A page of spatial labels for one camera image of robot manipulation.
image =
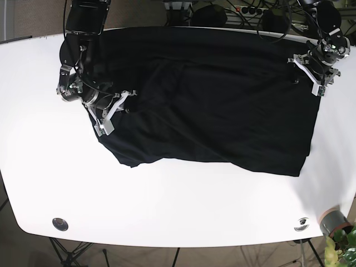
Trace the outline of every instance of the white table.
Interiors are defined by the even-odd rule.
[[[356,192],[356,50],[337,64],[300,177],[228,163],[120,165],[98,143],[80,101],[56,95],[63,36],[0,46],[0,169],[19,226],[116,245],[209,247],[321,235],[317,217]],[[69,224],[61,232],[52,225]],[[298,220],[310,226],[296,232]]]

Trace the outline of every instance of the flower pot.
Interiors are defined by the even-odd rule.
[[[352,224],[341,213],[341,211],[332,208],[327,210],[319,219],[319,225],[322,233],[331,238],[334,237],[335,231],[343,229],[347,234],[353,228]]]

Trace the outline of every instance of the black cloth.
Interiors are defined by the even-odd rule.
[[[130,113],[113,116],[114,132],[98,137],[120,163],[231,162],[299,176],[320,102],[307,77],[291,82],[295,68],[287,58],[305,53],[305,44],[173,27],[118,29],[100,38],[95,78],[109,75],[115,92],[138,93],[126,101]]]

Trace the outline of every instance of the black cable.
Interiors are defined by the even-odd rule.
[[[69,44],[69,42],[68,42],[68,40],[67,40],[67,36],[66,36],[66,9],[67,9],[67,2],[68,2],[68,0],[65,0],[65,7],[64,7],[64,11],[63,11],[63,25],[62,25],[62,26],[63,26],[63,36],[64,36],[65,43],[66,43],[67,48],[68,48],[68,52],[69,52],[69,56],[70,56],[70,58],[71,58],[71,61],[72,61],[72,63],[74,63],[75,61],[74,61],[73,51],[72,51],[72,48],[71,48],[71,46],[70,46],[70,44]],[[89,85],[86,81],[83,80],[82,76],[80,75],[80,73],[79,73],[78,70],[76,69],[76,66],[74,66],[73,68],[74,68],[74,70],[75,70],[75,72],[76,72],[76,75],[79,77],[79,79],[80,79],[86,86],[88,86],[90,89],[93,89],[93,90],[95,90],[95,91],[98,91],[98,92],[100,92],[100,93],[104,93],[104,94],[110,95],[110,96],[114,96],[114,95],[115,95],[115,94],[113,94],[113,93],[103,92],[103,91],[101,91],[100,89],[95,88],[95,87]]]
[[[242,16],[242,15],[238,14],[237,12],[235,12],[235,11],[233,11],[233,10],[230,10],[230,9],[228,9],[228,8],[224,8],[224,10],[230,11],[230,12],[232,12],[233,14],[237,15],[238,17],[240,17],[240,19],[241,19],[241,24],[240,24],[239,26],[240,26],[241,29],[245,26],[245,18],[244,18],[244,16]]]
[[[247,22],[247,24],[253,29],[254,27],[251,25],[251,23],[244,17],[244,15],[243,14],[241,14],[241,12],[240,11],[238,11],[236,8],[235,8],[235,6],[230,2],[230,0],[226,0],[233,8],[234,8],[234,10],[235,11],[233,11],[233,10],[230,10],[230,9],[228,9],[228,8],[224,8],[225,10],[228,10],[228,11],[230,11],[230,12],[232,12],[232,13],[235,13],[237,16],[239,16],[240,18],[241,18],[241,20],[244,22],[244,23],[242,23],[242,28],[243,28],[243,26],[245,25],[245,22]]]
[[[179,250],[180,250],[180,248],[177,248],[176,256],[174,257],[174,261],[173,261],[173,265],[172,265],[172,267],[176,266],[176,262],[177,262],[177,258],[178,258]]]
[[[4,203],[0,206],[0,211],[2,211],[2,209],[5,207],[5,205],[7,204],[7,202],[9,202],[9,198],[7,198]]]
[[[353,24],[353,25],[351,25],[348,29],[347,29],[347,31],[345,32],[345,36],[346,36],[346,34],[352,29],[352,27],[354,27],[356,25],[356,23],[355,24]]]
[[[97,108],[98,104],[100,103],[100,101],[102,101],[102,100],[105,99],[106,97],[109,97],[109,95],[104,96],[103,98],[99,99],[98,102],[96,102],[96,104],[95,104],[95,106],[94,106],[94,114],[95,114],[96,120],[98,120],[98,116],[96,115],[96,108]]]
[[[289,13],[289,23],[288,23],[288,27],[287,27],[287,30],[283,33],[283,35],[273,41],[269,41],[270,43],[277,43],[279,41],[281,41],[282,39],[284,39],[284,37],[286,37],[286,35],[289,33],[290,29],[291,29],[291,17],[292,17],[292,13],[291,13],[291,8],[290,8],[290,5],[289,5],[289,2],[288,0],[284,0],[284,2],[286,3],[286,6],[287,6],[287,9],[288,9],[288,13]],[[257,35],[262,39],[262,40],[265,40],[262,38],[262,36],[260,35],[260,32],[258,30],[260,24],[261,24],[261,21],[262,21],[262,18],[263,16],[260,17],[260,19],[258,20],[258,23],[257,23],[257,27],[256,27],[256,31],[257,31]]]

